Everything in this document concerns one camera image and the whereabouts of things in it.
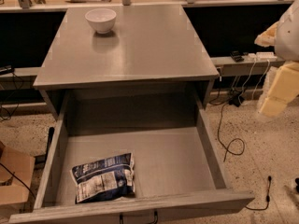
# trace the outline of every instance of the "drawer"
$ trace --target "drawer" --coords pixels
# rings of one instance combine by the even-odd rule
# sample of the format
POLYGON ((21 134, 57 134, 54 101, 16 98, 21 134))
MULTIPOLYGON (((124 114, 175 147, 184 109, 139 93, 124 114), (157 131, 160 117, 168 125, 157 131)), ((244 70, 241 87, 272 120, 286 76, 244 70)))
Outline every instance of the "drawer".
POLYGON ((240 211, 192 82, 65 91, 34 211, 10 223, 156 223, 240 211), (135 195, 75 204, 70 169, 132 152, 135 195))

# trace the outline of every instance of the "white bowl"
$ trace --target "white bowl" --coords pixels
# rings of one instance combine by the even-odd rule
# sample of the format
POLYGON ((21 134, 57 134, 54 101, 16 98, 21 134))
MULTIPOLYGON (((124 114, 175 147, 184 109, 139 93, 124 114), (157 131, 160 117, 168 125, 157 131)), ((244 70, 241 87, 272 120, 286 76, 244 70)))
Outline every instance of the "white bowl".
POLYGON ((114 26, 116 12, 107 8, 98 8, 87 12, 85 18, 94 31, 98 34, 106 34, 114 26))

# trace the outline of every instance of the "terrazzo floor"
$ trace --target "terrazzo floor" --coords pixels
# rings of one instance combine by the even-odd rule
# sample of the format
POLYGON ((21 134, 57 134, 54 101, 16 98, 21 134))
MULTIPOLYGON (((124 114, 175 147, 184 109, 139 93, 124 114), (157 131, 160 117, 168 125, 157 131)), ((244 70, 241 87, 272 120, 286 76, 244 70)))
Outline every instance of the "terrazzo floor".
MULTIPOLYGON (((299 177, 299 99, 295 99, 280 116, 261 119, 256 112, 257 101, 246 101, 240 107, 233 105, 209 105, 206 111, 210 127, 215 134, 219 155, 225 150, 218 142, 217 130, 223 109, 220 138, 228 145, 238 137, 245 141, 241 156, 227 155, 224 166, 234 190, 252 190, 255 200, 251 208, 264 208, 267 177, 272 176, 270 203, 265 211, 243 209, 232 215, 201 217, 167 224, 200 223, 299 223, 299 194, 294 179, 299 177)), ((29 105, 18 108, 11 120, 0 122, 0 140, 7 146, 36 156, 45 152, 48 129, 55 121, 44 105, 29 105)), ((231 145, 238 152, 239 144, 231 145)), ((32 190, 37 192, 42 169, 34 172, 32 190)), ((21 206, 32 208, 33 200, 21 206)), ((9 216, 19 212, 18 208, 0 207, 0 223, 7 223, 9 216)))

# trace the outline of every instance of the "black cable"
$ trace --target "black cable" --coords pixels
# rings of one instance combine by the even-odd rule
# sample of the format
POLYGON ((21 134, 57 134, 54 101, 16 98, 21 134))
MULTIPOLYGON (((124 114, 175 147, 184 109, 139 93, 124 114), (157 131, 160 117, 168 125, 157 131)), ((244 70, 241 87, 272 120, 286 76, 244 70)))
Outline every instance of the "black cable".
POLYGON ((33 195, 34 199, 36 198, 35 194, 32 192, 32 190, 23 182, 21 181, 17 176, 15 176, 12 172, 10 172, 10 170, 0 162, 0 165, 5 169, 7 170, 11 175, 13 175, 19 182, 21 182, 29 191, 30 193, 33 195))
POLYGON ((20 90, 24 84, 24 80, 21 77, 18 77, 14 72, 12 72, 12 81, 15 90, 0 104, 0 121, 10 120, 20 105, 20 103, 18 102, 16 107, 12 110, 12 112, 9 112, 8 109, 3 107, 4 102, 7 101, 10 97, 12 97, 15 94, 15 92, 20 90), (21 82, 21 85, 19 87, 17 86, 16 78, 21 82))
POLYGON ((268 190, 267 190, 267 195, 266 195, 266 198, 265 200, 267 201, 267 204, 266 204, 266 207, 264 208, 250 208, 250 207, 247 207, 245 206, 248 210, 250 211, 265 211, 266 209, 268 209, 269 207, 269 203, 270 203, 270 188, 271 188, 271 181, 272 181, 272 177, 271 175, 268 176, 268 190))
POLYGON ((222 119, 223 119, 223 109, 225 108, 225 106, 228 105, 228 103, 224 104, 222 106, 222 109, 221 109, 221 119, 220 119, 220 122, 219 122, 219 126, 218 126, 218 130, 217 130, 217 137, 218 137, 218 140, 219 142, 221 143, 221 145, 223 146, 223 148, 225 149, 225 155, 224 155, 224 160, 223 161, 226 161, 226 156, 227 156, 227 153, 230 153, 232 155, 236 155, 236 156, 240 156, 244 153, 244 150, 245 150, 245 141, 242 140, 241 138, 235 138, 233 139, 229 144, 228 146, 226 146, 222 141, 221 141, 221 138, 220 138, 220 133, 221 133, 221 124, 222 124, 222 119), (242 150, 238 153, 236 152, 233 152, 231 151, 229 148, 231 146, 232 143, 236 142, 236 141, 239 141, 242 145, 242 150))

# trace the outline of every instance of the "cardboard box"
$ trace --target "cardboard box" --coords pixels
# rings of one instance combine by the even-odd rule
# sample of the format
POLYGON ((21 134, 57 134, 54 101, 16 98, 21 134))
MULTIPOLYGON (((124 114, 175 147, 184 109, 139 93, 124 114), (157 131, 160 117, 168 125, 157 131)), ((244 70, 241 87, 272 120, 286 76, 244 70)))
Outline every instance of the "cardboard box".
MULTIPOLYGON (((11 147, 6 147, 0 142, 0 162, 30 188, 35 168, 34 157, 11 147)), ((0 181, 7 181, 11 177, 12 175, 0 165, 0 181)), ((0 207, 1 205, 26 203, 29 197, 29 190, 17 178, 13 177, 10 185, 0 186, 0 197, 0 207)))

